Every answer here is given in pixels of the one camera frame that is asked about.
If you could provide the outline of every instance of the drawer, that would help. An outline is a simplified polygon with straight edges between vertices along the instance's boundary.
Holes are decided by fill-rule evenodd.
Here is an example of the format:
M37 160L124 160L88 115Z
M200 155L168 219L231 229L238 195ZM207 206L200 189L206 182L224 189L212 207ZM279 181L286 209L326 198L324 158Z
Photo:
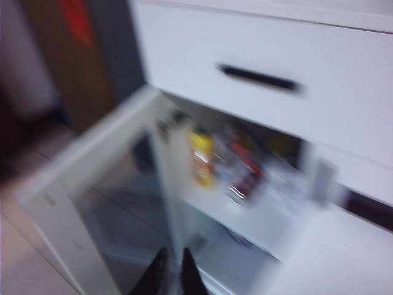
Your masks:
M218 10L135 2L150 84L393 167L393 37ZM227 64L300 92L230 78Z
M324 159L336 169L338 183L354 192L393 206L392 169L320 144L308 152L311 159Z
M378 1L139 0L392 32L393 3Z

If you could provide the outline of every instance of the tiled floor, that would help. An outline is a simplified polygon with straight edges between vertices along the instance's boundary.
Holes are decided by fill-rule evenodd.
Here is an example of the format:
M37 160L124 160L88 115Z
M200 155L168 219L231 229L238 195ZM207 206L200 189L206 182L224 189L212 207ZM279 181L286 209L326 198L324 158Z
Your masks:
M14 199L15 190L73 137L68 127L53 124L50 132L9 160L17 175L0 186L2 295L78 294Z

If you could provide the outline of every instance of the cabinet door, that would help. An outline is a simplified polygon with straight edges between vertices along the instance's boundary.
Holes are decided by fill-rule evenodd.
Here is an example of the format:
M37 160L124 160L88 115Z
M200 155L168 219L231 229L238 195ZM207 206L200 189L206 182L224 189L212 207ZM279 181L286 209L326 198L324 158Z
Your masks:
M169 168L155 128L172 108L143 87L21 191L20 203L82 294L128 294L161 247L174 252L158 172Z

